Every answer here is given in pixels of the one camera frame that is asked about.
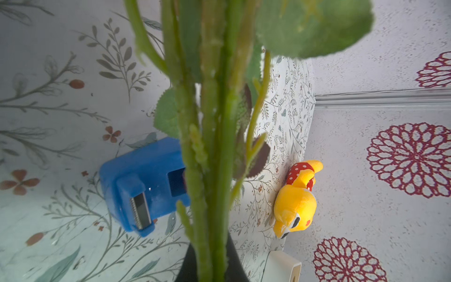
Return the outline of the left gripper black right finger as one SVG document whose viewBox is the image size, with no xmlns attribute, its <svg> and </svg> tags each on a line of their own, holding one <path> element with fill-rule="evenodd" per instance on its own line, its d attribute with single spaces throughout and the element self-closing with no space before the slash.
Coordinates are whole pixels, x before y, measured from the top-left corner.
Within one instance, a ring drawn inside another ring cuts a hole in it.
<svg viewBox="0 0 451 282">
<path fill-rule="evenodd" d="M 226 250 L 228 266 L 225 272 L 225 282 L 249 282 L 230 235 L 228 237 Z"/>
</svg>

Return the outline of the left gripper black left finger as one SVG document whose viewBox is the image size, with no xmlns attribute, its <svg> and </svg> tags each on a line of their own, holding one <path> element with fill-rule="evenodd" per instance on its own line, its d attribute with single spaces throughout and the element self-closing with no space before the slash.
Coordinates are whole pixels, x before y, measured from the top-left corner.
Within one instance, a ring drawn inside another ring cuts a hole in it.
<svg viewBox="0 0 451 282">
<path fill-rule="evenodd" d="M 198 282 L 196 253 L 192 245 L 187 249 L 175 282 Z"/>
</svg>

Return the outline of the blue tape dispenser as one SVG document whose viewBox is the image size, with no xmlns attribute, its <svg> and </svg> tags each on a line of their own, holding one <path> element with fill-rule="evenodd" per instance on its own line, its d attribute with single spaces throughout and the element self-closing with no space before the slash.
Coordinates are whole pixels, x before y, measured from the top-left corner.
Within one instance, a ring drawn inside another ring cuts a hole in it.
<svg viewBox="0 0 451 282">
<path fill-rule="evenodd" d="M 146 237 L 155 220 L 190 205 L 179 140 L 166 137 L 104 163 L 99 171 L 111 216 L 126 232 Z"/>
</svg>

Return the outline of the pink artificial flower bouquet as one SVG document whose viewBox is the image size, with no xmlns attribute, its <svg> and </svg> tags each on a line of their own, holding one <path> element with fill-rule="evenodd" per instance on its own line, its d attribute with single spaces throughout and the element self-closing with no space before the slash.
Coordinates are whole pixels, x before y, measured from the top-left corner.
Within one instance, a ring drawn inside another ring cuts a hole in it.
<svg viewBox="0 0 451 282">
<path fill-rule="evenodd" d="M 229 212 L 265 155 L 254 136 L 271 57 L 308 59 L 368 34 L 371 1 L 162 1 L 164 54 L 150 42 L 137 1 L 125 1 L 137 53 L 168 76 L 163 111 L 176 115 L 190 213 L 176 205 L 196 253 L 199 282 L 225 282 Z"/>
</svg>

